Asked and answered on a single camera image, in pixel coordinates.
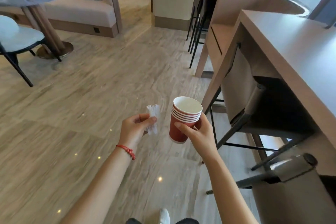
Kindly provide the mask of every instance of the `drawer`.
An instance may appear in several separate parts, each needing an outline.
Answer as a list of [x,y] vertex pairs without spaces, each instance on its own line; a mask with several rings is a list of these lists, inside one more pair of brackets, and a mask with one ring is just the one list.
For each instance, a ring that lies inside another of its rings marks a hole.
[[222,53],[213,34],[212,28],[209,28],[206,45],[214,71],[217,71],[221,64]]

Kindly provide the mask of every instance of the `table base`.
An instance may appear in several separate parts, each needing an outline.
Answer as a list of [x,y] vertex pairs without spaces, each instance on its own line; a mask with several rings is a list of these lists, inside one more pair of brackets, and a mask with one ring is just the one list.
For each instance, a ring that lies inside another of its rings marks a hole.
[[[65,57],[66,55],[68,55],[70,52],[74,50],[74,46],[71,43],[63,42],[63,44],[65,46],[65,49],[63,51],[63,54],[60,57]],[[38,56],[41,59],[56,59],[54,56],[49,54],[43,46],[41,46],[37,50],[36,56]]]

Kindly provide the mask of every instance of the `hand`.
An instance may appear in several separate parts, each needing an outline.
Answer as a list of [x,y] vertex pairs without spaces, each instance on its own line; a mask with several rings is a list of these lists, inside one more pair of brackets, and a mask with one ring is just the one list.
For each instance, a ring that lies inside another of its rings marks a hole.
[[201,113],[200,119],[195,124],[194,128],[189,128],[187,125],[180,122],[175,122],[175,127],[190,138],[196,151],[203,158],[204,163],[219,155],[215,137],[212,132],[212,126],[204,113]]
[[145,129],[156,121],[156,117],[149,118],[149,113],[137,114],[123,120],[118,144],[135,150],[140,138],[147,133]]

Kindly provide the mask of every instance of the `red string bracelet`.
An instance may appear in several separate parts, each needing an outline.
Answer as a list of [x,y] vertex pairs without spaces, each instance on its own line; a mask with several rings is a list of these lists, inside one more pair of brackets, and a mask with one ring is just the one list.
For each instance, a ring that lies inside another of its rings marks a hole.
[[133,153],[133,150],[124,146],[124,145],[121,145],[121,144],[117,144],[116,147],[120,147],[120,148],[123,148],[131,157],[132,157],[132,160],[135,160],[135,154]]

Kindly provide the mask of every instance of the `round table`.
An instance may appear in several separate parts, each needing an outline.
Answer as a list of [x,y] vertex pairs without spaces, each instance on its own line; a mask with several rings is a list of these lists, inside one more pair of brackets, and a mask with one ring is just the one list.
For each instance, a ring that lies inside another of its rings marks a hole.
[[50,52],[55,56],[62,57],[74,49],[71,43],[61,41],[45,11],[41,8],[40,4],[50,1],[52,0],[0,0],[0,6],[20,7],[31,26],[44,34],[47,46],[43,45],[36,52],[36,55],[42,59],[54,59],[55,57]]

